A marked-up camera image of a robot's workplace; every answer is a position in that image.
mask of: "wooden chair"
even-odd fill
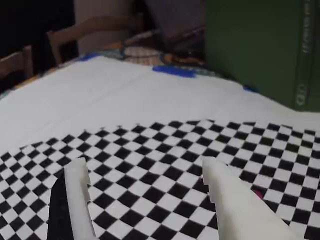
[[[0,79],[16,71],[24,71],[26,79],[33,77],[34,67],[30,45],[25,46],[22,52],[15,52],[0,59]]]
[[[142,30],[142,15],[133,17],[96,16],[60,31],[49,31],[47,36],[51,45],[55,62],[61,64],[60,47],[86,35],[101,31]]]

